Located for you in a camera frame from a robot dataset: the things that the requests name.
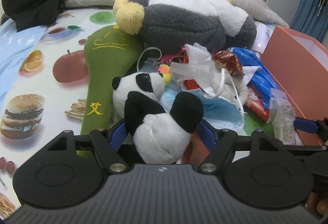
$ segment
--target gray ribbed plate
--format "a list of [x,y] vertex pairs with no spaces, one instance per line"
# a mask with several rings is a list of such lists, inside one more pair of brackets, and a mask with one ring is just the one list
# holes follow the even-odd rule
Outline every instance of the gray ribbed plate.
[[191,165],[135,165],[129,173],[110,176],[103,188],[86,202],[61,210],[24,205],[6,223],[317,224],[319,221],[302,206],[264,211],[244,205],[231,197],[215,176],[201,175]]

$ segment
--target yellow chinese character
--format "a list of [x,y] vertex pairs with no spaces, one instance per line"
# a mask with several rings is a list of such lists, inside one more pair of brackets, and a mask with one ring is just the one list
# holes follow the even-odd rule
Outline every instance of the yellow chinese character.
[[92,112],[95,112],[97,115],[101,115],[99,111],[97,111],[98,107],[100,107],[101,104],[99,102],[97,103],[91,103],[90,107],[92,108],[92,111],[89,112],[87,115],[90,115]]

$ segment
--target orange box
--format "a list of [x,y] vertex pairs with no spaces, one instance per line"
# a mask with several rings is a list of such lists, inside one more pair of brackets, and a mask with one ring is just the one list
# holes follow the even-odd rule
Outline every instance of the orange box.
[[[277,26],[261,61],[287,94],[297,117],[328,117],[328,50],[321,43]],[[316,134],[297,132],[304,145],[322,144]]]

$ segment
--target light blue sheet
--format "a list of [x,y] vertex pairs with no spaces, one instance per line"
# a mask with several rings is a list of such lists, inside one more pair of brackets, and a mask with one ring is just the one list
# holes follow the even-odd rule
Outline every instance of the light blue sheet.
[[20,66],[45,30],[45,26],[37,26],[17,32],[15,22],[11,19],[0,26],[0,110]]

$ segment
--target gray plush toy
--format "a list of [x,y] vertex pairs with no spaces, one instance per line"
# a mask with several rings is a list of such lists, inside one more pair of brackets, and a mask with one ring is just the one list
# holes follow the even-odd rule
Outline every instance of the gray plush toy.
[[147,7],[115,0],[116,23],[128,34],[139,34],[163,55],[199,43],[210,53],[229,47],[250,47],[256,37],[254,20],[228,0],[149,0]]

